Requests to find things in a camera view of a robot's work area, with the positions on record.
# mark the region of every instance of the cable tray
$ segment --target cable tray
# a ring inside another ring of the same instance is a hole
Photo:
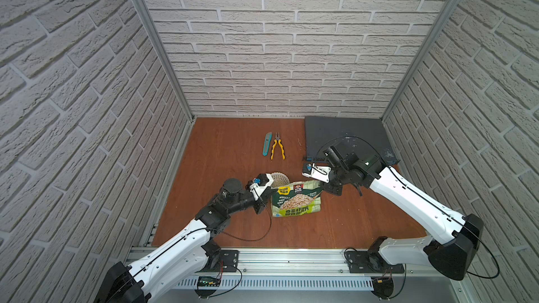
[[[239,274],[223,276],[219,290],[232,289],[239,281]],[[192,275],[174,289],[196,289],[198,276]],[[243,275],[234,290],[308,290],[308,291],[372,291],[370,277],[358,276],[249,276]]]

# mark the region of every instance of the black mounting plate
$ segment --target black mounting plate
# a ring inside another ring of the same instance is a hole
[[[369,263],[368,263],[369,259],[367,258],[367,251],[349,250],[349,251],[344,252],[344,255],[346,256],[348,269],[350,270],[351,274],[378,273],[378,272],[374,272],[369,267]],[[383,261],[382,273],[387,270],[387,273],[389,274],[389,269],[391,269],[391,272],[393,272],[394,274],[404,274],[403,265],[401,264],[389,265],[385,261]]]
[[[223,272],[224,273],[233,273],[236,272],[236,268],[238,266],[238,255],[239,250],[235,249],[221,249],[219,252],[219,260],[217,262],[223,261]],[[216,269],[209,269],[205,270],[203,272],[215,272]]]

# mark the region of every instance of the woven basket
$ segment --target woven basket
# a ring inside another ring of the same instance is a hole
[[[290,184],[290,180],[284,173],[273,172],[271,178],[273,178],[272,187],[281,187]]]

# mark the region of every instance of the dark gray board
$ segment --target dark gray board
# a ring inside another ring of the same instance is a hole
[[[323,159],[322,151],[339,141],[346,145],[349,150],[354,151],[360,159],[374,154],[372,148],[357,138],[340,138],[331,141],[331,139],[341,136],[363,138],[380,152],[387,163],[391,165],[397,163],[397,158],[380,119],[318,116],[305,117],[307,160]]]

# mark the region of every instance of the green oatmeal bag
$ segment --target green oatmeal bag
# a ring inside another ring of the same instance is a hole
[[[296,216],[320,211],[322,182],[298,181],[276,189],[271,197],[273,216]]]

